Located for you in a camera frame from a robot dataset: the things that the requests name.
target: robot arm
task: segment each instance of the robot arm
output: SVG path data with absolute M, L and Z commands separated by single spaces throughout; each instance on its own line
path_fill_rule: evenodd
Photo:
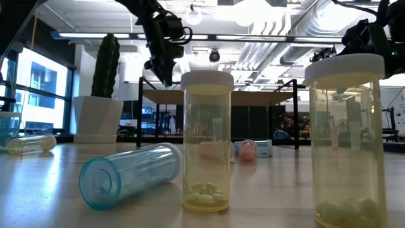
M 116 0 L 134 14 L 136 25 L 144 28 L 151 58 L 144 65 L 166 86 L 171 86 L 171 76 L 175 65 L 174 59 L 184 55 L 181 45 L 192 39 L 192 30 L 183 27 L 182 19 L 165 10 L 157 0 Z M 190 30 L 186 38 L 185 29 Z
M 350 6 L 332 0 L 335 4 L 344 7 L 355 8 L 372 13 L 377 16 L 375 22 L 370 23 L 367 19 L 347 29 L 342 43 L 345 45 L 339 54 L 333 53 L 333 49 L 324 49 L 316 53 L 312 62 L 324 58 L 354 53 L 373 53 L 384 57 L 385 78 L 395 74 L 405 73 L 405 0 L 398 0 L 389 5 L 389 0 L 381 0 L 378 11 Z M 388 25 L 391 38 L 385 35 L 384 27 Z

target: shelf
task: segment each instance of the shelf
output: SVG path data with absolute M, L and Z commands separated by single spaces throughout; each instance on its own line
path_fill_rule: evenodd
M 144 90 L 145 98 L 160 105 L 182 105 L 182 91 Z M 274 106 L 292 98 L 292 92 L 232 92 L 232 106 Z

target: small pink bottle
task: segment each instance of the small pink bottle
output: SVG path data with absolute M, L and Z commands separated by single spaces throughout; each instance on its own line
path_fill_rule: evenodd
M 242 141 L 239 148 L 239 159 L 242 162 L 253 162 L 258 154 L 258 145 L 253 140 Z

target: clear plastic container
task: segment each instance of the clear plastic container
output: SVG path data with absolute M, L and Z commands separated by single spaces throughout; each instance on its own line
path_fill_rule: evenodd
M 182 76 L 184 91 L 183 206 L 200 212 L 229 207 L 230 105 L 234 78 L 201 70 Z
M 235 155 L 239 155 L 239 149 L 240 146 L 245 142 L 245 141 L 239 141 L 235 142 Z M 252 141 L 257 148 L 257 156 L 273 156 L 273 144 L 270 139 L 268 140 L 262 140 L 262 141 Z
M 350 54 L 305 70 L 315 220 L 327 228 L 387 227 L 378 81 L 384 60 Z
M 11 154 L 20 154 L 32 151 L 49 151 L 56 146 L 53 136 L 28 136 L 13 139 L 7 144 Z
M 170 143 L 93 158 L 80 172 L 80 193 L 92 208 L 107 210 L 122 199 L 172 181 L 181 160 L 182 152 Z
M 0 151 L 7 151 L 7 144 L 18 137 L 21 113 L 0 111 Z

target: security camera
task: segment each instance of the security camera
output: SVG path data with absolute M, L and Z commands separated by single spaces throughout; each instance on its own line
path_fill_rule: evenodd
M 209 54 L 209 61 L 212 63 L 216 63 L 221 58 L 218 50 L 212 50 L 211 54 Z

